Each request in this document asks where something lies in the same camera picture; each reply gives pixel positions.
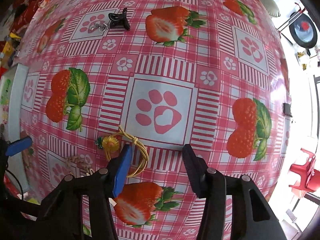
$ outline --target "paw print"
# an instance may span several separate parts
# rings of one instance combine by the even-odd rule
[[[107,50],[112,50],[115,46],[117,46],[116,40],[112,39],[112,40],[107,40],[107,42],[104,42],[102,48]]]
[[[212,3],[210,3],[209,1],[201,1],[201,3],[202,3],[203,5],[212,5]]]
[[[42,134],[40,134],[39,137],[38,137],[38,139],[39,139],[39,143],[43,146],[43,145],[45,144],[45,138],[44,138],[44,136],[43,136]]]
[[[38,116],[36,114],[33,114],[32,115],[32,123],[37,124],[37,122],[38,122]]]
[[[209,85],[209,86],[213,86],[215,81],[218,79],[217,76],[215,75],[215,73],[213,73],[212,71],[202,71],[201,72],[201,76],[200,79],[203,80],[203,83],[205,85]]]
[[[228,22],[228,21],[230,20],[230,18],[229,18],[227,15],[224,15],[223,13],[220,13],[219,16],[220,16],[221,19],[224,20],[224,21],[227,21],[227,22]]]
[[[86,164],[92,164],[93,163],[92,159],[90,158],[90,156],[88,154],[86,154],[86,155],[81,154],[80,158],[84,159]]]
[[[263,59],[263,55],[259,51],[260,48],[255,41],[245,37],[244,40],[240,40],[240,42],[243,45],[242,50],[244,53],[252,56],[255,62],[259,63]]]
[[[286,146],[288,146],[289,145],[289,137],[290,137],[290,132],[289,131],[287,131],[286,133],[285,133],[285,135],[286,135],[286,137],[287,137],[287,139],[285,140],[285,145]]]
[[[93,33],[97,30],[96,23],[99,25],[103,25],[105,21],[103,21],[104,14],[99,14],[98,16],[91,16],[89,21],[85,21],[82,23],[82,28],[80,29],[81,33],[88,31],[88,33]]]
[[[278,164],[278,158],[275,158],[274,160],[273,160],[273,162],[272,162],[272,168],[274,169],[276,166],[277,166],[277,164]]]
[[[64,49],[66,48],[66,46],[64,46],[64,45],[61,45],[60,47],[59,47],[59,49],[57,50],[57,54],[59,55],[59,54],[62,54],[63,52],[64,52]]]
[[[183,234],[185,236],[188,236],[188,235],[193,235],[196,231],[194,229],[187,229],[186,231],[183,232]]]
[[[228,70],[236,70],[237,64],[233,62],[233,59],[231,59],[229,57],[225,57],[223,63]]]
[[[262,175],[261,177],[259,177],[258,180],[257,180],[257,186],[258,186],[258,187],[261,186],[262,183],[264,182],[264,180],[265,180],[264,175]]]
[[[27,85],[24,88],[23,98],[29,102],[33,95],[33,79],[29,79]]]
[[[46,71],[46,70],[48,69],[49,65],[50,65],[49,61],[46,61],[46,62],[43,64],[42,69],[43,69],[44,71]]]
[[[125,6],[125,7],[130,7],[130,6],[132,6],[132,5],[134,5],[135,4],[135,2],[134,1],[130,1],[130,2],[125,2],[124,4],[123,4],[123,6]]]
[[[69,172],[65,167],[61,167],[58,163],[52,168],[54,173],[54,179],[56,182],[60,183],[63,180],[64,176],[68,175]]]
[[[80,12],[79,12],[79,13],[80,13],[80,14],[84,14],[84,13],[86,13],[86,12],[87,12],[87,10],[88,10],[87,8],[83,8],[83,9],[81,9],[81,10],[80,10]]]
[[[78,3],[75,8],[80,8],[82,6],[82,3]]]
[[[128,68],[132,68],[132,64],[131,64],[132,62],[133,62],[132,59],[127,59],[126,57],[122,57],[116,63],[118,65],[117,69],[119,71],[127,71]]]
[[[156,133],[164,134],[181,121],[181,114],[172,108],[177,105],[177,98],[170,91],[164,92],[162,96],[158,90],[151,90],[148,95],[154,105],[145,99],[139,99],[136,105],[140,111],[153,115],[152,119],[146,114],[138,113],[136,121],[142,126],[149,126],[153,120]],[[163,100],[168,106],[159,105]]]

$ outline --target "strawberry print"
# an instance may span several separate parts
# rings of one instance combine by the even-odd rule
[[[157,44],[173,46],[176,41],[186,42],[186,37],[193,38],[184,26],[200,28],[205,24],[205,21],[199,20],[200,17],[197,12],[181,6],[153,9],[146,18],[146,32]]]
[[[63,22],[65,19],[58,20],[55,24],[51,25],[40,38],[37,52],[40,54],[44,48],[48,45],[49,40],[60,28],[63,26]]]
[[[140,228],[151,225],[156,219],[153,212],[168,212],[179,202],[173,199],[176,192],[172,187],[160,187],[153,182],[140,182],[124,185],[122,192],[114,200],[117,217],[127,225]]]
[[[63,119],[65,99],[62,95],[52,95],[45,107],[47,117],[53,122],[60,122]]]
[[[54,75],[51,81],[52,96],[45,111],[53,122],[60,122],[68,115],[67,130],[82,131],[81,107],[90,93],[88,76],[81,70],[69,68]]]
[[[257,149],[254,161],[264,158],[272,128],[268,109],[255,98],[240,98],[234,102],[232,114],[237,128],[228,139],[228,153],[237,158],[245,158]]]
[[[250,98],[241,98],[234,102],[232,114],[237,124],[252,129],[257,123],[257,106]]]
[[[252,10],[239,0],[225,0],[223,5],[238,15],[246,15],[249,22],[257,24]]]
[[[54,94],[65,95],[69,86],[70,71],[65,69],[54,75],[51,90]]]

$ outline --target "rope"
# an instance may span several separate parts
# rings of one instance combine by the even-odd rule
[[[134,145],[136,145],[138,147],[138,149],[141,152],[142,159],[139,162],[138,167],[136,168],[136,170],[134,172],[132,172],[131,174],[129,174],[127,176],[127,178],[135,177],[135,176],[139,175],[141,172],[143,172],[144,169],[147,166],[147,163],[149,161],[149,155],[147,153],[147,150],[146,150],[145,146],[140,141],[138,141],[137,137],[132,136],[130,134],[127,134],[122,129],[121,125],[119,125],[119,132],[113,133],[110,136],[103,138],[103,140],[102,140],[102,147],[103,147],[103,149],[105,151],[106,158],[107,158],[108,161],[111,160],[111,153],[117,151],[120,148],[119,141],[118,141],[117,138],[115,138],[115,136],[117,136],[117,135],[121,135],[121,136],[127,137],[129,140],[132,141],[132,144],[134,144]]]
[[[84,171],[86,172],[86,175],[87,176],[90,176],[92,174],[94,174],[94,169],[91,168],[90,164],[87,164],[84,159],[82,159],[81,157],[79,156],[71,156],[71,157],[68,157],[65,161],[68,169],[69,169],[69,173],[73,176],[75,176],[73,174],[73,172],[71,171],[71,162],[73,163],[76,163],[76,164],[80,164],[82,166],[82,168],[84,169]]]

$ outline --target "tablecloth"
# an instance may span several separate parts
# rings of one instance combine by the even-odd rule
[[[95,23],[123,8],[131,29],[99,32]],[[248,174],[264,196],[274,188],[290,135],[282,113],[289,80],[280,35],[259,0],[49,0],[22,43],[21,132],[34,142],[23,155],[37,199],[70,172],[70,156],[105,167],[94,142],[119,125],[150,158],[112,208],[120,239],[195,239],[205,200],[191,190],[186,143],[223,174]],[[133,167],[139,158],[133,145]],[[76,162],[71,171],[85,175]],[[87,198],[83,215],[90,228]]]

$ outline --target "paw print square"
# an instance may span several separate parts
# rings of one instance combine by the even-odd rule
[[[131,93],[126,93],[124,103],[129,110],[121,120],[125,130],[153,147],[180,149],[189,142],[194,116],[189,108],[196,104],[194,85],[182,81],[171,84],[167,79],[141,74],[130,79]]]
[[[112,67],[110,74],[121,75],[121,76],[130,76],[134,73],[138,55],[135,54],[117,54]]]
[[[65,164],[65,159],[49,150],[47,150],[47,162],[51,184],[54,187],[57,187],[60,181],[63,180],[70,171],[72,171],[76,177],[80,175],[79,168],[77,168],[75,163],[71,162],[71,168],[69,170]]]
[[[220,70],[203,65],[197,65],[196,87],[220,92]]]
[[[224,72],[228,72],[233,76],[239,76],[238,59],[222,51],[220,51],[220,67]]]
[[[22,108],[32,111],[34,100],[36,96],[36,89],[38,86],[39,73],[29,73],[26,79],[26,83],[22,96]]]
[[[236,57],[239,61],[268,76],[267,53],[262,41],[236,26],[232,29]]]
[[[107,54],[112,53],[116,54],[118,51],[119,44],[121,42],[121,37],[104,37],[100,42],[100,46],[98,48],[98,54]]]
[[[81,20],[74,29],[69,42],[102,39],[107,35],[109,29],[101,32],[96,24],[102,25],[104,23],[109,23],[109,13],[118,13],[118,11],[118,9],[107,9],[86,13],[82,16]]]

